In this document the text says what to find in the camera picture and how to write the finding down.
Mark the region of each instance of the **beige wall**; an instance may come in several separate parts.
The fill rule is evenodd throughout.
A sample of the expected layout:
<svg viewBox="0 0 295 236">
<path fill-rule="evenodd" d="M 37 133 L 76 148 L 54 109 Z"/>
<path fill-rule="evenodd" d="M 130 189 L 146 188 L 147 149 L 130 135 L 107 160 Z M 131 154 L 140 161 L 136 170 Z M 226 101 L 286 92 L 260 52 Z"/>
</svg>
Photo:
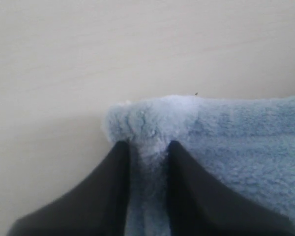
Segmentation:
<svg viewBox="0 0 295 236">
<path fill-rule="evenodd" d="M 109 149 L 109 105 L 295 94 L 295 0 L 0 0 L 0 236 Z"/>
</svg>

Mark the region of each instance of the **black object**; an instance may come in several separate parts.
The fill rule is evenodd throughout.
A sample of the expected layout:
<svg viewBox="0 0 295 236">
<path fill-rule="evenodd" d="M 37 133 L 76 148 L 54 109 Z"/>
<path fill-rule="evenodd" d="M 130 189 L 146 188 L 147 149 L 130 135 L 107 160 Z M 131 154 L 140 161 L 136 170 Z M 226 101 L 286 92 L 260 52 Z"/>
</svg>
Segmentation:
<svg viewBox="0 0 295 236">
<path fill-rule="evenodd" d="M 178 142 L 169 145 L 167 211 L 172 236 L 295 236 L 285 216 L 233 192 Z M 129 145 L 118 142 L 77 187 L 18 220 L 8 236 L 123 236 Z"/>
<path fill-rule="evenodd" d="M 77 187 L 18 220 L 8 236 L 122 236 L 129 199 L 130 158 L 118 142 Z"/>
<path fill-rule="evenodd" d="M 169 145 L 167 210 L 173 236 L 295 236 L 287 217 L 227 188 L 175 141 Z"/>
</svg>

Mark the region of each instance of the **towel fold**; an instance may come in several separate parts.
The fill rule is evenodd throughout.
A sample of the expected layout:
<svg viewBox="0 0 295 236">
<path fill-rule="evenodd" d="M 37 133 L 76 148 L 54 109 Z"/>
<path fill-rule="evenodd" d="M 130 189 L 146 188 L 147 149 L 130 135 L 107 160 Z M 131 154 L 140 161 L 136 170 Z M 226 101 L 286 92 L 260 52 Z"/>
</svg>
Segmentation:
<svg viewBox="0 0 295 236">
<path fill-rule="evenodd" d="M 119 104 L 109 110 L 105 132 L 132 146 L 126 236 L 171 235 L 165 193 L 172 140 L 223 184 L 295 224 L 295 96 L 167 96 Z"/>
</svg>

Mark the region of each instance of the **fluffy towel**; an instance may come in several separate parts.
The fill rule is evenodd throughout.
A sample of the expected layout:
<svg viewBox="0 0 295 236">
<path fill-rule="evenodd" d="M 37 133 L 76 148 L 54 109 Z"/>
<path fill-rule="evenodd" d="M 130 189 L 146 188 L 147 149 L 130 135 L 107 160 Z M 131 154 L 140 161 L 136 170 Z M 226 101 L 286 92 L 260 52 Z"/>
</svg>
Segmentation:
<svg viewBox="0 0 295 236">
<path fill-rule="evenodd" d="M 171 140 L 222 183 L 295 223 L 295 96 L 167 96 L 120 104 L 108 112 L 105 132 L 111 142 L 133 147 L 126 236 L 171 235 L 164 204 Z"/>
</svg>

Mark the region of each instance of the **towel texture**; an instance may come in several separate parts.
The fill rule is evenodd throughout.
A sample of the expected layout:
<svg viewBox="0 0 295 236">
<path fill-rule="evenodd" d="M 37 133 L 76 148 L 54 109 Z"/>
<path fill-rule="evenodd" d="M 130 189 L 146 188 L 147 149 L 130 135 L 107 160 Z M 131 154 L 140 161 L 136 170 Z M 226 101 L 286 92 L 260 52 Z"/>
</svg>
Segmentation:
<svg viewBox="0 0 295 236">
<path fill-rule="evenodd" d="M 166 150 L 177 140 L 229 188 L 295 223 L 295 96 L 219 100 L 167 96 L 113 106 L 110 141 L 131 150 L 126 236 L 170 236 Z"/>
</svg>

